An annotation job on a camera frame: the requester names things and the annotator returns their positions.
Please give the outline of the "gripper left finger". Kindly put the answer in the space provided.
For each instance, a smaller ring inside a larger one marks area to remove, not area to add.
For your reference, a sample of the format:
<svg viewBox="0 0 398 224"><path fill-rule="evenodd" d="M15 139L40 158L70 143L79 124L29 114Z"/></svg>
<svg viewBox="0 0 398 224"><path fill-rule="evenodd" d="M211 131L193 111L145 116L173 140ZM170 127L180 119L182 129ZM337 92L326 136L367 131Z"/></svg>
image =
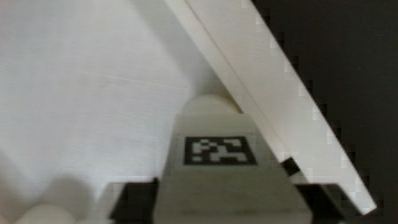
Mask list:
<svg viewBox="0 0 398 224"><path fill-rule="evenodd" d="M111 212L113 224L154 224L159 179L129 182Z"/></svg>

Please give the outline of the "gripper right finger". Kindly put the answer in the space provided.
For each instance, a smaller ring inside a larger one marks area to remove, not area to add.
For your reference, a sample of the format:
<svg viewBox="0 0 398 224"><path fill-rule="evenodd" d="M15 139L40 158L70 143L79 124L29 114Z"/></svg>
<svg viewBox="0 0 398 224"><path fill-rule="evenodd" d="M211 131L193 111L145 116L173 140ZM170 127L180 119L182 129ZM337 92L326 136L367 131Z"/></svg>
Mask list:
<svg viewBox="0 0 398 224"><path fill-rule="evenodd" d="M312 224L353 224L360 209L338 184L296 185L314 213Z"/></svg>

